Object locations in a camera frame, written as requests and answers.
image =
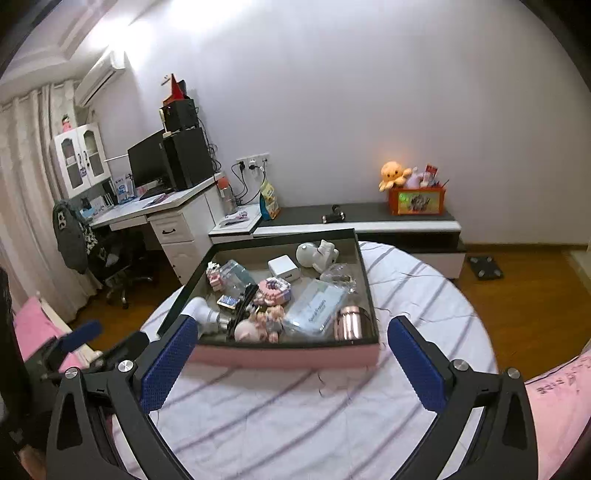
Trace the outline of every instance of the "air conditioner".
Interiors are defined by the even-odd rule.
[[[123,51],[107,51],[78,85],[74,93],[76,104],[87,106],[96,93],[125,71],[125,53]]]

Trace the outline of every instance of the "clear plastic bag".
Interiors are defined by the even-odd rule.
[[[313,280],[283,320],[285,332],[292,337],[322,340],[333,334],[332,322],[348,297],[343,287]]]
[[[349,294],[357,293],[357,282],[353,277],[350,265],[347,263],[331,265],[322,273],[320,280],[346,288]]]
[[[256,283],[250,272],[235,260],[229,260],[220,268],[224,292],[237,299],[249,283]]]

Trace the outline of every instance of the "white wall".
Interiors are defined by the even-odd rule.
[[[109,155],[161,128],[174,72],[226,171],[271,153],[283,205],[385,200],[397,158],[451,179],[465,241],[589,238],[591,94],[518,0],[163,0],[121,42],[135,93],[96,107]]]

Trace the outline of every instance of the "white desk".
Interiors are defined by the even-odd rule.
[[[155,205],[150,204],[157,196],[117,205],[95,218],[90,226],[109,225],[115,231],[149,223],[177,278],[185,284],[213,245],[209,231],[223,218],[215,187],[221,177],[223,173],[216,173]]]
[[[199,185],[195,185],[191,189],[174,192],[168,198],[156,205],[148,206],[158,198],[157,196],[145,200],[136,199],[122,205],[115,205],[111,210],[92,220],[90,227],[98,228],[109,225],[111,230],[121,230],[123,228],[148,223],[148,215],[180,207],[183,203],[195,197],[195,195],[209,188],[223,176],[223,173],[216,173],[213,177],[209,177],[207,180],[204,180]]]

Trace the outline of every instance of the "computer monitor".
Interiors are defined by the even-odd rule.
[[[163,159],[163,133],[164,130],[156,132],[127,151],[136,187],[161,178],[168,181],[168,173]]]

